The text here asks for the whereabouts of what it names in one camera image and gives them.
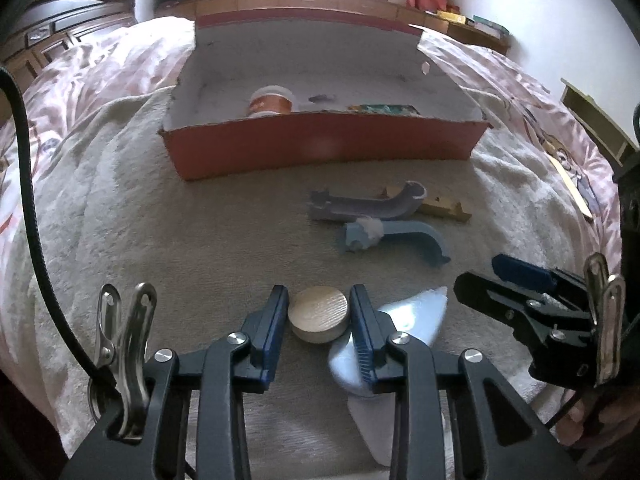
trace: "cardboard box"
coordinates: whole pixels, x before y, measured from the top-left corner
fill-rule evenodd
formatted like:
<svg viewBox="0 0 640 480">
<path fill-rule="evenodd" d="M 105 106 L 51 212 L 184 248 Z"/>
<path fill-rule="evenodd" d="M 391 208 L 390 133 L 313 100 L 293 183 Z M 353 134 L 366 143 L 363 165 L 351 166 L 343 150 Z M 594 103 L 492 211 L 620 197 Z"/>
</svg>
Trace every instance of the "cardboard box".
<svg viewBox="0 0 640 480">
<path fill-rule="evenodd" d="M 243 11 L 237 22 L 196 22 L 196 49 L 160 131 L 181 177 L 329 161 L 469 157 L 488 123 L 417 50 L 418 29 L 409 34 L 392 30 L 387 20 L 363 25 L 357 15 L 315 9 L 294 9 L 305 13 L 284 19 L 287 9 L 277 10 L 276 19 L 261 13 L 248 20 Z M 272 84 L 291 90 L 305 109 L 309 97 L 333 99 L 323 110 L 245 118 L 251 94 Z M 420 117 L 347 111 L 358 104 L 411 105 Z"/>
</svg>

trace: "book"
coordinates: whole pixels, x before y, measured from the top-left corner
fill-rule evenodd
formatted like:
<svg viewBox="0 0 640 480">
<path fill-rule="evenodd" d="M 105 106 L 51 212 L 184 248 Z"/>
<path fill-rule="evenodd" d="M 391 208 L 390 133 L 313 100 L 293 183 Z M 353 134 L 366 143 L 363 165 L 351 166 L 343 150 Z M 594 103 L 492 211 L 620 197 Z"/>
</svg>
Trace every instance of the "book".
<svg viewBox="0 0 640 480">
<path fill-rule="evenodd" d="M 489 25 L 485 25 L 484 23 L 476 22 L 474 27 L 477 30 L 484 32 L 485 34 L 488 34 L 489 36 L 497 38 L 498 40 L 501 40 L 504 37 L 504 34 L 501 33 L 500 30 L 498 30 L 497 28 L 489 27 Z"/>
<path fill-rule="evenodd" d="M 474 21 L 476 23 L 482 23 L 483 25 L 487 25 L 491 28 L 495 28 L 496 30 L 499 30 L 501 33 L 503 33 L 505 36 L 509 36 L 510 33 L 509 31 L 503 27 L 502 25 L 499 25 L 498 23 L 492 22 L 491 20 L 487 20 L 485 18 L 482 18 L 481 16 L 475 16 L 474 15 Z"/>
<path fill-rule="evenodd" d="M 445 12 L 444 10 L 438 11 L 438 17 L 443 20 L 447 20 L 448 22 L 453 23 L 461 23 L 462 25 L 466 25 L 466 16 L 462 14 L 455 14 L 454 12 Z"/>
</svg>

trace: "wooden cabinet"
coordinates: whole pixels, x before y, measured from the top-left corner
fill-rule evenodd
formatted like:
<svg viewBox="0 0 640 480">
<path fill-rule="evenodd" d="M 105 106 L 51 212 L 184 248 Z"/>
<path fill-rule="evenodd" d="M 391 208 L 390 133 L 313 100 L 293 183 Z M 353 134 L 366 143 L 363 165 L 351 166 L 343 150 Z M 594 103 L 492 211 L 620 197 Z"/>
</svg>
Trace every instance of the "wooden cabinet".
<svg viewBox="0 0 640 480">
<path fill-rule="evenodd" d="M 237 12 L 253 9 L 324 9 L 341 10 L 383 20 L 396 20 L 406 25 L 437 30 L 462 43 L 492 48 L 506 54 L 508 43 L 498 40 L 468 25 L 450 23 L 446 20 L 421 12 L 417 9 L 399 6 L 385 0 L 190 0 L 168 9 L 160 9 L 156 16 L 181 16 L 197 20 L 212 14 Z"/>
</svg>

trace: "yellow wooden block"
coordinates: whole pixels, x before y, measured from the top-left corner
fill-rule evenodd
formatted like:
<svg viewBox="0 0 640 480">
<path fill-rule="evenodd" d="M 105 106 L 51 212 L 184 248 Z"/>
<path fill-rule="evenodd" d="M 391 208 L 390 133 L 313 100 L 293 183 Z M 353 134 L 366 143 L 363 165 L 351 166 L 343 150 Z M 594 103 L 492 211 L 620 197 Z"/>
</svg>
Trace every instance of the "yellow wooden block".
<svg viewBox="0 0 640 480">
<path fill-rule="evenodd" d="M 382 192 L 382 196 L 385 198 L 394 197 L 400 193 L 400 189 L 401 188 L 396 186 L 386 186 Z M 460 202 L 443 196 L 425 198 L 422 201 L 422 205 L 418 208 L 418 212 L 440 218 L 451 218 L 458 222 L 467 222 L 471 218 L 471 213 L 465 212 Z"/>
</svg>

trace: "stainless steel clip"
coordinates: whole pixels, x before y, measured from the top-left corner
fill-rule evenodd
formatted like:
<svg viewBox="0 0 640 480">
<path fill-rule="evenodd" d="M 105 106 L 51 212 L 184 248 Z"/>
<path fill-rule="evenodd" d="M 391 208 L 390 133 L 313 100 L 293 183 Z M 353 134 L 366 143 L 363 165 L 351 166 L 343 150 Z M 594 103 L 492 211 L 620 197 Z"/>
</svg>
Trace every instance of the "stainless steel clip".
<svg viewBox="0 0 640 480">
<path fill-rule="evenodd" d="M 620 371 L 626 285 L 619 274 L 609 274 L 607 259 L 600 253 L 585 261 L 584 283 L 597 343 L 595 385 L 600 386 Z"/>
<path fill-rule="evenodd" d="M 113 285 L 106 284 L 98 297 L 94 362 L 98 368 L 109 367 L 120 399 L 113 399 L 110 392 L 90 380 L 89 407 L 97 421 L 108 402 L 120 402 L 124 416 L 117 434 L 123 440 L 137 441 L 142 437 L 149 403 L 142 367 L 157 300 L 153 285 L 140 283 L 133 295 L 127 323 L 119 330 L 121 301 L 118 291 Z"/>
</svg>

